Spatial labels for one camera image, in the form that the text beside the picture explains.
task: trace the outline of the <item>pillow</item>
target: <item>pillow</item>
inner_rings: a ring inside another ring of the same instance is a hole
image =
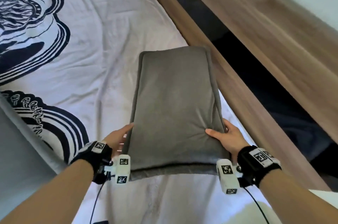
[[[0,131],[1,220],[66,164],[36,137],[1,93]]]
[[[221,101],[210,51],[181,47],[145,51],[139,57],[131,122],[122,153],[130,155],[130,180],[199,173],[214,174],[229,159],[206,128],[224,132]]]

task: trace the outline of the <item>black cable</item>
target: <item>black cable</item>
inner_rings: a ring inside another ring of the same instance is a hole
[[[94,210],[95,210],[95,206],[96,206],[96,202],[97,202],[97,199],[99,198],[99,194],[101,192],[101,189],[103,188],[105,182],[107,181],[107,179],[104,181],[104,183],[102,184],[102,186],[100,187],[100,190],[99,190],[99,193],[97,193],[97,197],[96,197],[96,200],[95,200],[95,203],[94,203],[94,207],[93,207],[93,212],[92,212],[92,216],[90,217],[90,222],[89,224],[92,224],[92,219],[93,219],[93,215],[94,215]]]
[[[249,192],[246,188],[244,188],[244,189],[249,193],[249,195],[250,195],[250,196],[252,197],[252,199],[255,201],[256,205],[257,205],[258,208],[259,208],[259,210],[260,210],[261,213],[263,214],[263,217],[265,218],[267,224],[270,224],[269,221],[268,221],[268,219],[266,218],[264,212],[262,211],[261,207],[259,206],[259,204],[258,204],[257,201],[255,200],[255,198],[252,196],[252,194],[250,194],[250,192]]]

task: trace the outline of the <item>person's left hand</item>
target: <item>person's left hand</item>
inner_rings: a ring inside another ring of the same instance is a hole
[[[109,133],[103,141],[112,148],[112,157],[117,150],[121,150],[125,141],[124,135],[134,126],[133,123],[123,126],[121,129]]]

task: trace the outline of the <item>person's hand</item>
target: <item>person's hand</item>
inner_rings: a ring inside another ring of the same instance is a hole
[[[123,126],[121,129],[109,133],[103,141],[112,148],[112,157],[116,154],[117,150],[121,150],[125,141],[124,135],[134,126],[133,123]]]
[[[227,133],[221,133],[212,129],[206,129],[205,132],[211,137],[218,139],[223,147],[232,155],[233,162],[237,162],[237,156],[242,148],[249,146],[240,130],[231,124],[228,120],[223,118],[223,122],[228,128]]]

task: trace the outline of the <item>dark gap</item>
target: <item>dark gap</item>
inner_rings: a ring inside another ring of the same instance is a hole
[[[338,145],[201,0],[177,0],[215,45],[277,124],[323,177],[338,191]]]

